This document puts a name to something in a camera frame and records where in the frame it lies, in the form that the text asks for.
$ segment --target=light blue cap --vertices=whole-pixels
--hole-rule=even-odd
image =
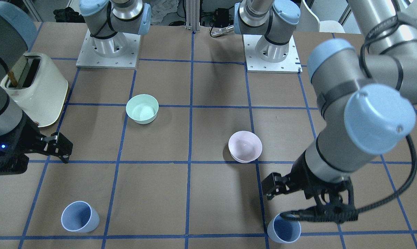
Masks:
[[[142,11],[141,26],[139,27],[138,35],[147,35],[150,29],[150,21],[152,19],[152,9],[150,4],[144,4],[144,11]]]
[[[0,16],[21,35],[27,48],[30,48],[38,35],[32,19],[20,8],[11,3],[0,1]]]
[[[241,35],[241,30],[239,28],[239,6],[241,3],[235,3],[235,18],[233,19],[233,30],[235,34]]]
[[[91,16],[107,6],[109,0],[80,0],[79,9],[82,16]]]
[[[313,74],[316,70],[332,55],[344,50],[352,49],[354,47],[346,40],[341,38],[330,39],[319,44],[308,57],[307,68],[310,74],[310,82],[312,81]]]
[[[300,9],[296,3],[290,0],[275,0],[273,9],[288,24],[296,25],[299,22]]]
[[[408,99],[382,84],[369,84],[351,95],[344,110],[346,131],[353,143],[372,155],[386,153],[408,135],[416,117]]]

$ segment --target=mint green bowl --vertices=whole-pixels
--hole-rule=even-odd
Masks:
[[[158,109],[158,101],[148,94],[136,95],[126,105],[126,112],[129,118],[143,125],[155,120],[158,115]]]

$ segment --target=white mounting plate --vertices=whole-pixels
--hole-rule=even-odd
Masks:
[[[259,58],[254,48],[256,47],[256,44],[261,36],[262,35],[243,35],[244,52],[248,72],[280,74],[297,74],[298,72],[302,72],[293,36],[289,41],[290,49],[286,59],[279,63],[269,63]]]
[[[129,33],[124,33],[124,35],[128,43],[126,52],[117,57],[107,58],[94,51],[90,31],[87,30],[76,67],[136,69],[141,35]]]

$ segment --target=tiled table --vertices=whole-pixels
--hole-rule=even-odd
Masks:
[[[414,249],[417,177],[388,205],[342,225],[302,222],[294,244],[265,234],[281,211],[310,207],[302,192],[262,198],[260,181],[283,175],[324,128],[305,66],[322,41],[361,35],[295,33],[302,74],[247,73],[241,36],[210,38],[183,27],[152,26],[138,69],[77,69],[85,24],[37,24],[32,52],[54,60],[69,81],[57,130],[73,143],[69,164],[29,155],[22,175],[0,176],[0,248],[81,249]],[[131,96],[155,96],[158,118],[140,125],[125,115]],[[255,132],[263,152],[236,163],[226,144],[239,130]],[[412,132],[417,147],[417,123]],[[356,205],[390,194],[406,179],[410,159],[399,145],[352,176]],[[63,208],[89,202],[101,222],[90,233],[63,230]]]

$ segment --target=white chair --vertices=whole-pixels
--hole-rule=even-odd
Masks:
[[[296,31],[345,33],[342,25],[333,20],[319,21],[319,18],[307,6],[305,0],[300,4],[300,18]]]

